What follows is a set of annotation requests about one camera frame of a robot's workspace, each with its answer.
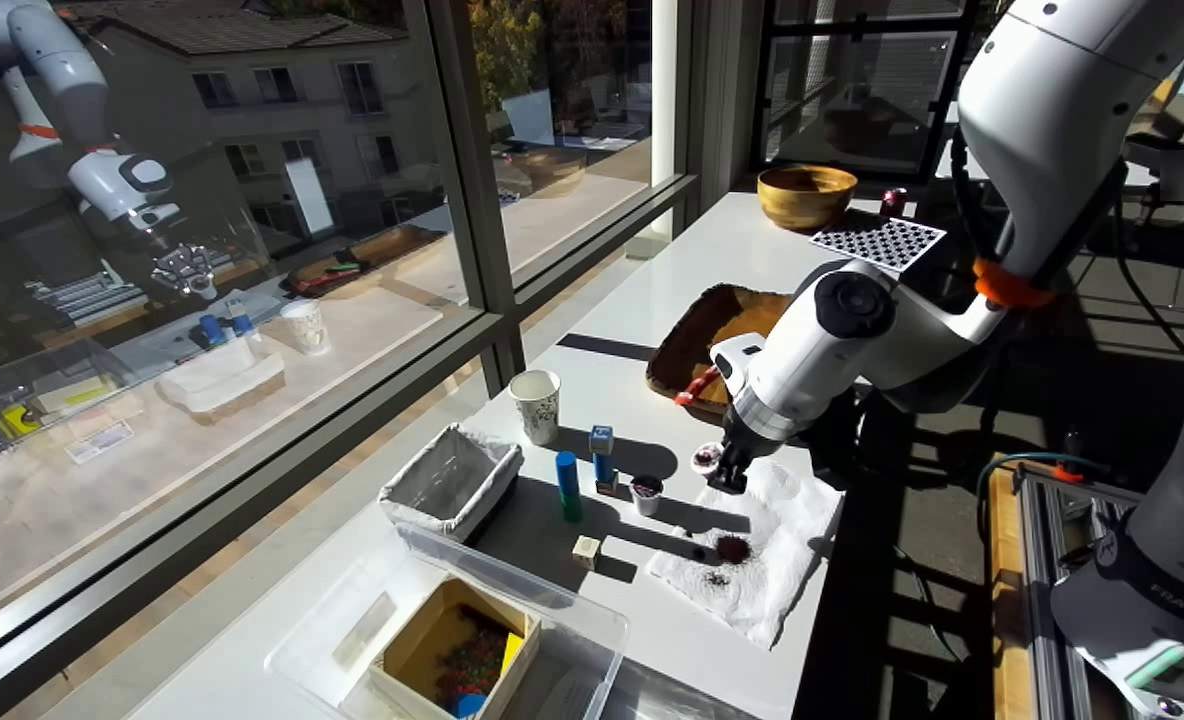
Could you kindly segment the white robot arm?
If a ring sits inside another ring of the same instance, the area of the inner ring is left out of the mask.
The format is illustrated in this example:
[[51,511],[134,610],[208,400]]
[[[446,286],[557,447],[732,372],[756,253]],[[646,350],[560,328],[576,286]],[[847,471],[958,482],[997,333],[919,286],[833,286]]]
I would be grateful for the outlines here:
[[[1051,296],[1124,181],[1138,107],[1184,62],[1184,0],[1011,0],[972,57],[958,120],[1006,201],[978,296],[948,312],[878,260],[811,274],[766,333],[712,350],[732,394],[708,486],[805,438],[851,383],[909,388]],[[1153,686],[1184,659],[1184,423],[1153,487],[1050,592],[1060,638],[1141,720],[1179,720]]]

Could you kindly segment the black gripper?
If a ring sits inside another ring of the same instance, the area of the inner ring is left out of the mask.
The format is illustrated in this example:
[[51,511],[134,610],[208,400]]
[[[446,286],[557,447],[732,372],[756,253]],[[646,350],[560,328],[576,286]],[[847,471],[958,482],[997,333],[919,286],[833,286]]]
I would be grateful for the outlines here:
[[766,438],[748,420],[730,411],[724,423],[721,423],[721,458],[717,458],[717,470],[708,471],[708,486],[717,491],[743,495],[748,491],[748,470],[760,458],[774,458],[776,447],[779,447],[776,438]]

